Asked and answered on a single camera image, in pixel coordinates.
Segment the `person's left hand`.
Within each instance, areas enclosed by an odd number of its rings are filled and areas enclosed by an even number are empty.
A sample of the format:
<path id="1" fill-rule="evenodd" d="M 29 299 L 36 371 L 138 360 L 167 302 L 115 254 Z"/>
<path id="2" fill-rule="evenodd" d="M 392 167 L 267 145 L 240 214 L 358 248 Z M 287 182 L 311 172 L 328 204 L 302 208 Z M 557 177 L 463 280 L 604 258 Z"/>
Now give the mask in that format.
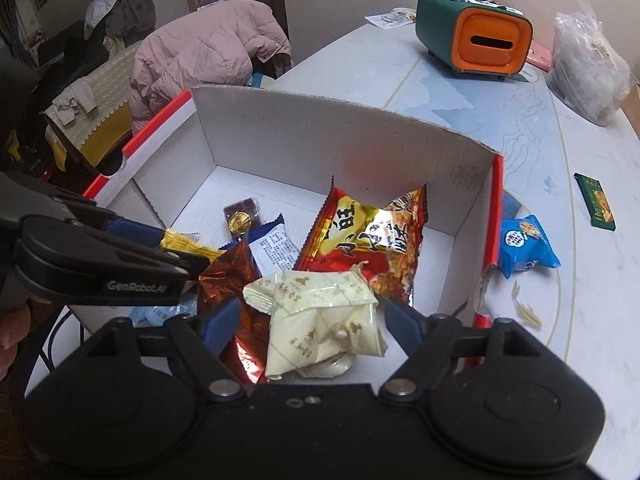
<path id="1" fill-rule="evenodd" d="M 50 301 L 31 296 L 20 308 L 1 315 L 1 380 L 5 380 L 9 375 L 10 368 L 18 356 L 18 346 L 31 333 L 40 329 L 53 310 Z"/>

